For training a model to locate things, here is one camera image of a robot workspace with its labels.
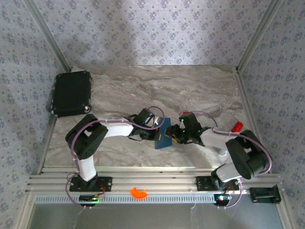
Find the black case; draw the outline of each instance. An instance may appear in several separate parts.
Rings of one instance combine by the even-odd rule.
[[[91,110],[90,72],[58,74],[51,105],[56,117],[86,114]]]

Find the gray marble table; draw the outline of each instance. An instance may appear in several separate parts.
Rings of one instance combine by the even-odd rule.
[[[178,123],[183,111],[209,112],[221,130],[229,131],[236,121],[248,127],[235,74],[230,68],[212,66],[117,66],[90,70],[92,113],[100,119],[116,119],[156,105]],[[66,134],[83,115],[58,118],[47,151],[45,166],[73,166]],[[197,115],[202,126],[212,120]],[[179,145],[161,150],[154,142],[135,142],[126,137],[103,140],[94,155],[96,166],[217,167],[229,156],[218,156],[208,147]]]

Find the red cap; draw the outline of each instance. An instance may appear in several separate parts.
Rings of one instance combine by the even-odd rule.
[[[240,132],[243,128],[244,124],[242,122],[237,122],[235,126],[232,128],[231,132],[236,133]]]

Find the aluminum frame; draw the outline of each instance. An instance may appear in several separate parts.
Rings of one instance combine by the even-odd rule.
[[[149,194],[194,194],[220,193],[219,191],[197,192],[196,176],[210,176],[213,169],[195,167],[96,167],[99,176],[113,177],[112,191],[107,195],[129,194],[131,188],[145,189]],[[31,212],[37,195],[65,194],[67,175],[75,172],[73,167],[45,167],[40,175],[30,177],[22,210],[17,218],[15,229],[25,229],[30,221]],[[243,194],[249,194],[250,187],[272,187],[278,185],[282,201],[277,210],[284,229],[296,228],[291,220],[289,203],[279,174],[265,174],[251,180],[241,179]]]

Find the wall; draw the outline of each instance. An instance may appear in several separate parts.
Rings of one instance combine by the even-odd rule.
[[[237,65],[270,0],[35,0],[70,66]]]
[[[22,1],[1,1],[0,228],[11,228],[29,175],[37,171],[55,75],[62,69]]]
[[[242,72],[274,170],[305,228],[305,3],[284,1]]]

